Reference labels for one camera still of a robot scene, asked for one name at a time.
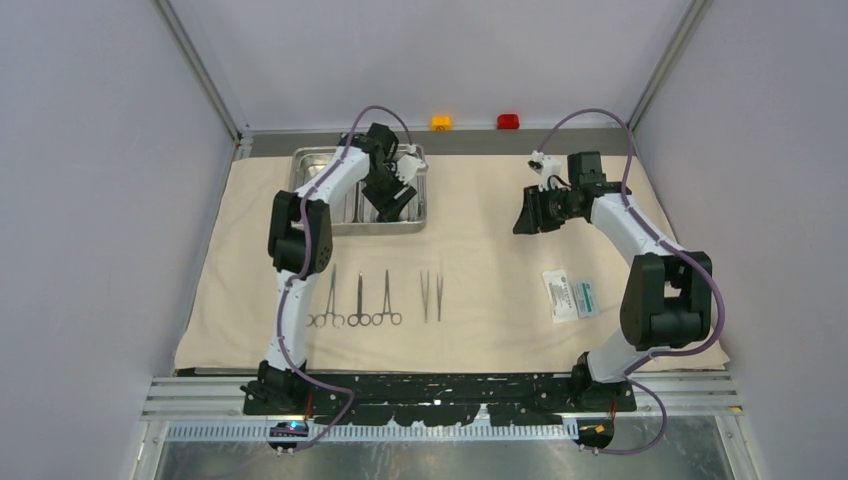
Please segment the wire mesh steel basket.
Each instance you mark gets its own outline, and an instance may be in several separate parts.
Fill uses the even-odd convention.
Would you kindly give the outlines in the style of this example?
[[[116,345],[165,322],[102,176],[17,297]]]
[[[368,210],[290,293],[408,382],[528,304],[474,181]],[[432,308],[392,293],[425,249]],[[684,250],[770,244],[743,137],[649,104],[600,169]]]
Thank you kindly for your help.
[[[377,235],[402,235],[421,231],[427,222],[427,183],[428,171],[418,177],[417,187],[419,190],[417,200],[414,202],[412,220],[378,223],[375,219],[374,209],[365,200],[361,192],[362,181],[357,186],[357,220],[352,224],[334,226],[332,230],[335,236],[377,236]]]

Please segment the white sterile pouch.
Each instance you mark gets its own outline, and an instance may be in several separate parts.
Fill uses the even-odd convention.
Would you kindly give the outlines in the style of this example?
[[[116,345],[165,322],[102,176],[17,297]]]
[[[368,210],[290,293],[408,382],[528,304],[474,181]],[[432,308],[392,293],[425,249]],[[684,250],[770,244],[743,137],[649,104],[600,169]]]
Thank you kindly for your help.
[[[578,311],[566,271],[545,271],[542,273],[542,279],[549,298],[552,322],[566,323],[578,320]]]

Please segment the beige cloth wrap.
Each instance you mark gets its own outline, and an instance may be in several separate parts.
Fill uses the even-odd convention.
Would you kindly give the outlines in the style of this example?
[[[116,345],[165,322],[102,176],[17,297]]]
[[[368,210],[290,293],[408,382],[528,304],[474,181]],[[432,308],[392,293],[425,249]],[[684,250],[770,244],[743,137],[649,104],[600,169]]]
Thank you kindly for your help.
[[[392,308],[402,323],[309,328],[311,369],[565,372],[618,329],[629,268],[603,233],[582,219],[550,233],[512,233],[522,191],[538,180],[525,156],[431,155],[427,161],[426,226],[413,234],[336,236],[309,308],[325,310],[336,266],[337,312],[354,312],[359,273],[365,311],[379,312],[389,270]],[[177,368],[255,369],[265,357],[277,309],[267,252],[272,200],[288,187],[291,165],[288,157],[233,164]],[[593,281],[598,316],[552,322],[542,273],[560,269],[570,284]],[[421,270],[430,271],[427,323]],[[441,322],[437,273],[444,278]]]

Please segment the green white packet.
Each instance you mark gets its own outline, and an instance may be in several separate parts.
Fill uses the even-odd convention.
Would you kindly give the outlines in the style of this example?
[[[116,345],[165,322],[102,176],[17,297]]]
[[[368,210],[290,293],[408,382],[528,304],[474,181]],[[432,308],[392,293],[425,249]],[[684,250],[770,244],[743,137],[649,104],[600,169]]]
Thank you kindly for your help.
[[[600,307],[596,301],[593,281],[590,278],[580,279],[573,281],[571,286],[578,317],[585,319],[598,316]]]

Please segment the steel tweezers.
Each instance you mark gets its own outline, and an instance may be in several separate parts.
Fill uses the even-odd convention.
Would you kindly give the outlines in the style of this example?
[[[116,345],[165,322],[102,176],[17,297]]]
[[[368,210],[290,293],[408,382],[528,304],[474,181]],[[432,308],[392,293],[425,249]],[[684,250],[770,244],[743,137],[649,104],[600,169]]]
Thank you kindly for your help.
[[[437,322],[442,320],[444,278],[440,273],[436,275],[436,290],[437,290]]]
[[[421,270],[419,277],[420,277],[420,292],[421,292],[421,299],[422,299],[423,320],[424,320],[425,323],[427,323],[428,317],[429,317],[430,271],[429,270]]]

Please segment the short steel scissors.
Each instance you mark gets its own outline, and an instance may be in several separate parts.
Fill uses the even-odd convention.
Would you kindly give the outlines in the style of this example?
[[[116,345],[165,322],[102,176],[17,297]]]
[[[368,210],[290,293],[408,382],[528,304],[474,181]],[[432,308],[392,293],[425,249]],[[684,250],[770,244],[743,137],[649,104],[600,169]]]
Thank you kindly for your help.
[[[359,273],[357,277],[355,310],[346,320],[349,327],[367,327],[373,324],[372,316],[364,308],[364,278]]]

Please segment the long steel forceps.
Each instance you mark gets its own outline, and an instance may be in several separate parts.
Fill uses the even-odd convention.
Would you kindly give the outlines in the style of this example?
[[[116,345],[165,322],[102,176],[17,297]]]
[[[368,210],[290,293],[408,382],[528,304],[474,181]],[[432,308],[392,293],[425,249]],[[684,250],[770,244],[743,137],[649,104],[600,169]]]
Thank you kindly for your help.
[[[320,314],[310,314],[308,316],[309,327],[324,328],[330,325],[333,328],[341,328],[344,325],[344,316],[336,311],[336,277],[337,267],[333,266],[330,274],[330,284],[325,310]]]

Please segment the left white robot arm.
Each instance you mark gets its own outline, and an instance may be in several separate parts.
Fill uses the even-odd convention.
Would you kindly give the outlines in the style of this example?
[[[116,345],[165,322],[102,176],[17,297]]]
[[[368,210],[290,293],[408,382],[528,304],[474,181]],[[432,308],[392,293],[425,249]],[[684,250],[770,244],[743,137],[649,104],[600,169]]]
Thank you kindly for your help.
[[[417,194],[415,177],[427,168],[399,147],[390,127],[373,123],[364,133],[344,135],[331,160],[305,184],[274,196],[267,250],[277,273],[275,325],[256,379],[241,388],[245,414],[293,414],[305,405],[314,386],[305,372],[308,310],[333,253],[332,209],[358,190],[378,222],[398,221]]]

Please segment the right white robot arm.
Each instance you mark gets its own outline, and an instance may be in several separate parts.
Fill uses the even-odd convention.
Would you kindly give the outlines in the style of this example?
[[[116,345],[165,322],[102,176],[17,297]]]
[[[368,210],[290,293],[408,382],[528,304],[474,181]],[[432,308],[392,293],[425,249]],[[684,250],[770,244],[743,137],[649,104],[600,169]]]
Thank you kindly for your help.
[[[547,233],[582,219],[611,241],[630,268],[618,330],[582,354],[571,371],[572,400],[596,410],[612,387],[622,386],[653,356],[677,356],[706,342],[712,329],[712,262],[657,230],[625,180],[608,180],[599,153],[571,154],[561,162],[534,151],[528,166],[540,181],[522,192],[514,234]]]

